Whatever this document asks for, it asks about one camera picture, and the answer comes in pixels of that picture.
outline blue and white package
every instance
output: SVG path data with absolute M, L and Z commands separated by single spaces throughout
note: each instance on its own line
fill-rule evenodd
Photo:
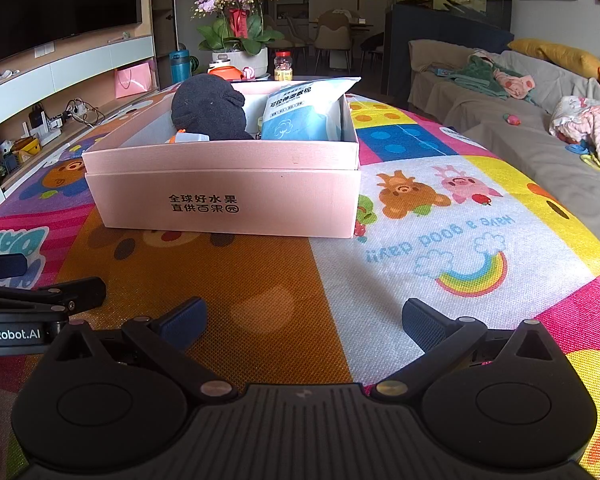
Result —
M 340 140 L 338 99 L 359 77 L 317 79 L 271 94 L 262 118 L 263 140 Z

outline triangular cutout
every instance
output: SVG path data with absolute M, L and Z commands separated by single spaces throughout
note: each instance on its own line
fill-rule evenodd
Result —
M 65 343 L 64 348 L 60 351 L 58 361 L 71 361 L 73 359 L 83 359 L 92 356 L 93 354 L 89 350 L 82 334 L 80 332 L 74 332 Z
M 529 330 L 526 333 L 525 340 L 520 345 L 520 348 L 516 352 L 519 357 L 528 357 L 530 359 L 542 359 L 543 361 L 552 361 L 551 354 L 544 346 L 544 343 L 540 339 L 538 332 Z

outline black beanie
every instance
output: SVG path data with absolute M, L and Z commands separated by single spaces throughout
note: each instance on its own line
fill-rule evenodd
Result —
M 171 121 L 177 130 L 204 134 L 209 140 L 253 139 L 245 128 L 244 95 L 213 74 L 198 74 L 182 82 L 171 101 Z

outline screw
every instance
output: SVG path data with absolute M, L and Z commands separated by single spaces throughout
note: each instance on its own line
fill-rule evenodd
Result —
M 382 381 L 376 384 L 376 390 L 387 397 L 397 397 L 405 394 L 408 387 L 400 381 Z
M 207 381 L 200 386 L 200 391 L 207 397 L 222 397 L 230 394 L 233 387 L 226 381 Z

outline rainbow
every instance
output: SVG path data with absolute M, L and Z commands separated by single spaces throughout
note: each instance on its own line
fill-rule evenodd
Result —
M 464 298 L 476 298 L 496 290 L 507 276 L 507 259 L 502 251 L 495 256 L 484 255 L 484 264 L 472 274 L 450 270 L 436 280 L 447 292 Z

